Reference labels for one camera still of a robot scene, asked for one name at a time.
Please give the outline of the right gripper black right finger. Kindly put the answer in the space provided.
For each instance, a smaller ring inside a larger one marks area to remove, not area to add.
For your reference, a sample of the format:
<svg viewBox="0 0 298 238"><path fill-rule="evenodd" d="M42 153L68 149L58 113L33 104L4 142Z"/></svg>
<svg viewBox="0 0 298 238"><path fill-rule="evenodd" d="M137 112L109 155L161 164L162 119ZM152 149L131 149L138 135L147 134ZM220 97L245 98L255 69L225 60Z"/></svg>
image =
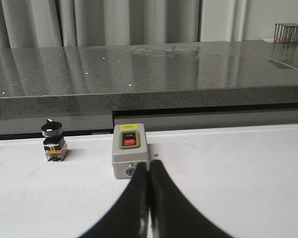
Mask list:
<svg viewBox="0 0 298 238"><path fill-rule="evenodd" d="M162 161L150 162L151 219L155 238L230 238L203 216L170 178Z"/></svg>

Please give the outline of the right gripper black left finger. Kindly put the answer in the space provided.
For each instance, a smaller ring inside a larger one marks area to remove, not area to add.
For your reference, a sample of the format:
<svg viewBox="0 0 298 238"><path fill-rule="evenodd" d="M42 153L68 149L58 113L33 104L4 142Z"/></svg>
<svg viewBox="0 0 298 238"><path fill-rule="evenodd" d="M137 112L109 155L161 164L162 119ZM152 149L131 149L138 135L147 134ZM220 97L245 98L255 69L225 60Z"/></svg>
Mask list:
<svg viewBox="0 0 298 238"><path fill-rule="evenodd" d="M82 238L145 238L148 229L148 171L136 166L126 189L110 210Z"/></svg>

